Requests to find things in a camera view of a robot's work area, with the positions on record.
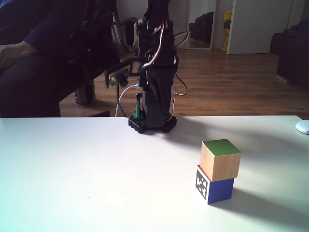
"white mouse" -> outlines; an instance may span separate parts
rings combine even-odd
[[[309,134],[309,120],[302,120],[296,124],[296,128],[304,134]]]

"wire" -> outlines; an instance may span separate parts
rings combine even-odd
[[[188,88],[188,86],[186,85],[186,83],[178,76],[178,74],[176,73],[176,77],[178,78],[178,80],[180,80],[181,81],[181,83],[183,83],[183,85],[185,86],[185,88],[186,88],[186,92],[185,93],[176,93],[176,92],[174,92],[174,89],[173,90],[171,90],[173,93],[175,93],[176,95],[179,95],[179,96],[184,96],[184,95],[187,95],[187,93],[188,93],[188,91],[189,91],[189,88]]]
[[[117,104],[117,107],[116,107],[116,115],[115,115],[115,117],[118,117],[118,109],[119,109],[120,100],[121,100],[122,96],[124,95],[125,92],[127,92],[127,91],[128,91],[129,89],[131,89],[131,88],[132,88],[132,86],[126,88],[126,89],[123,91],[123,93],[121,94],[120,98],[118,98],[118,99],[119,99],[119,104]]]
[[[143,89],[143,88],[139,87],[138,84],[126,88],[126,89],[122,92],[122,94],[120,95],[119,103],[121,102],[121,99],[122,99],[122,97],[124,96],[124,94],[125,94],[129,89],[133,89],[133,88],[135,88],[135,89]],[[118,107],[118,105],[117,105],[117,107],[116,107],[116,117],[118,117],[118,110],[119,110],[119,107]]]
[[[155,60],[158,58],[159,54],[160,54],[160,51],[161,51],[161,47],[162,47],[162,37],[163,37],[163,31],[164,31],[164,23],[161,24],[161,35],[160,35],[160,44],[159,44],[159,48],[157,50],[157,52],[155,53],[154,57],[152,58],[151,61],[149,61],[148,63],[145,63],[143,65],[143,68],[149,66],[149,65],[152,65]]]
[[[172,114],[172,116],[170,117],[170,119],[169,119],[169,120],[167,120],[167,122],[168,122],[168,121],[170,121],[170,120],[173,118],[173,116],[174,116],[174,109],[175,109],[176,93],[175,93],[175,90],[173,89],[173,87],[171,87],[171,90],[172,90],[172,92],[174,93],[174,100],[173,100],[173,114]]]
[[[124,116],[126,117],[126,114],[123,110],[123,108],[121,107],[120,105],[120,102],[119,102],[119,84],[117,85],[117,105],[119,106],[119,108],[121,109],[122,113],[124,114]]]
[[[153,35],[156,34],[161,28],[162,28],[162,25],[160,25],[159,27],[155,28],[154,31],[153,31]]]
[[[184,31],[184,32],[178,33],[178,34],[174,35],[174,38],[177,38],[177,37],[180,37],[180,36],[183,36],[183,35],[187,35],[187,36],[185,37],[185,39],[183,41],[181,41],[180,44],[175,45],[175,47],[179,47],[179,46],[183,45],[189,39],[190,32]]]

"wooden cube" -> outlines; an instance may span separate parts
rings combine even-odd
[[[232,198],[234,179],[210,181],[200,165],[197,166],[196,188],[207,204]]]
[[[202,143],[201,167],[210,181],[236,178],[241,152],[227,139]]]

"black cable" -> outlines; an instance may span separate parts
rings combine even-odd
[[[117,104],[118,104],[118,107],[121,109],[122,113],[124,114],[124,116],[127,117],[119,101],[119,84],[117,85]]]
[[[181,83],[183,83],[183,85],[185,86],[186,88],[186,93],[183,93],[183,94],[179,94],[179,93],[176,93],[177,95],[181,95],[181,96],[184,96],[184,95],[187,95],[188,92],[189,92],[189,89],[188,89],[188,86],[186,85],[186,83],[178,76],[178,74],[176,73],[176,77],[178,78],[178,80],[181,81]]]

